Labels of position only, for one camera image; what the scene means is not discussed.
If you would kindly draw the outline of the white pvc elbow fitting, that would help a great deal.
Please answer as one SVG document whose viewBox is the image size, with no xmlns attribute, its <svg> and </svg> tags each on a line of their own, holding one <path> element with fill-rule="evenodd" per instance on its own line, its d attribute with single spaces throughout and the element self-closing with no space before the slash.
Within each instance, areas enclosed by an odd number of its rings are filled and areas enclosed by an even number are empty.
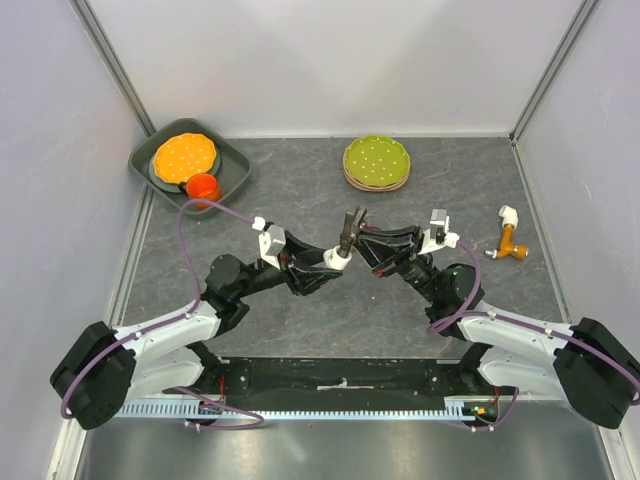
<svg viewBox="0 0 640 480">
<path fill-rule="evenodd" d="M 352 254 L 347 253 L 345 256 L 339 254 L 339 247 L 336 246 L 332 249 L 325 250 L 323 252 L 324 265 L 332 270 L 343 271 L 346 269 L 352 259 Z"/>
</svg>

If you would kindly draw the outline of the dark grey metal faucet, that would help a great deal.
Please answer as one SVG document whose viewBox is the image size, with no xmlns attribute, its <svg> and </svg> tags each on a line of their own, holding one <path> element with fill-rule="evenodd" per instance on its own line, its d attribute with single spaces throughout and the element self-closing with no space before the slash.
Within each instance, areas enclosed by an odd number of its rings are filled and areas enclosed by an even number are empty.
<svg viewBox="0 0 640 480">
<path fill-rule="evenodd" d="M 358 239 L 366 214 L 367 209 L 363 206 L 357 206 L 354 211 L 347 211 L 345 213 L 337 250 L 337 254 L 340 257 L 346 258 L 351 253 L 351 249 Z"/>
</svg>

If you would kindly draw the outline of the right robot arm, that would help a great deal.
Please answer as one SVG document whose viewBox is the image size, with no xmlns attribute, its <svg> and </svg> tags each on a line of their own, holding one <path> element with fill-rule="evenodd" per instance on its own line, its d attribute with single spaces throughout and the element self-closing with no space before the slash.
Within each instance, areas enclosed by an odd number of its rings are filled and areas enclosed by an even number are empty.
<svg viewBox="0 0 640 480">
<path fill-rule="evenodd" d="M 479 262 L 435 266 L 437 250 L 471 249 L 445 227 L 365 228 L 354 247 L 376 277 L 397 274 L 427 302 L 428 332 L 470 343 L 457 371 L 465 391 L 491 385 L 535 392 L 608 429 L 638 405 L 639 362 L 602 323 L 558 324 L 488 304 Z"/>
</svg>

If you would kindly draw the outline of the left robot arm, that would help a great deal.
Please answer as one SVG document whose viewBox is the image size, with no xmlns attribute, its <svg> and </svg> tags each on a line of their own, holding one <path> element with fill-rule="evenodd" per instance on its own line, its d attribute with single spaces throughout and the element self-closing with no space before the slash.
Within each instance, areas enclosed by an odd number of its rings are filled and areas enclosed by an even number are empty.
<svg viewBox="0 0 640 480">
<path fill-rule="evenodd" d="M 280 285 L 309 295 L 341 277 L 351 259 L 346 243 L 323 250 L 276 226 L 260 234 L 259 247 L 250 264 L 232 254 L 215 257 L 204 290 L 173 312 L 129 327 L 86 327 L 50 377 L 62 416 L 92 430 L 124 405 L 166 389 L 211 392 L 221 363 L 205 343 L 240 323 L 249 311 L 244 298 Z"/>
</svg>

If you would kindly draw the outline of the orange faucet with white elbow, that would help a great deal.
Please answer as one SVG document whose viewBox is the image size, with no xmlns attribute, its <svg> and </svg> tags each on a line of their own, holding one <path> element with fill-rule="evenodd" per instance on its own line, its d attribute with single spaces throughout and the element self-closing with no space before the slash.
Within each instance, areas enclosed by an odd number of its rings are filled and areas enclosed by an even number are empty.
<svg viewBox="0 0 640 480">
<path fill-rule="evenodd" d="M 528 247 L 514 242 L 514 233 L 519 223 L 517 211 L 508 205 L 503 205 L 498 215 L 502 219 L 502 236 L 499 246 L 497 249 L 486 250 L 484 254 L 491 259 L 513 257 L 524 260 L 529 254 Z"/>
</svg>

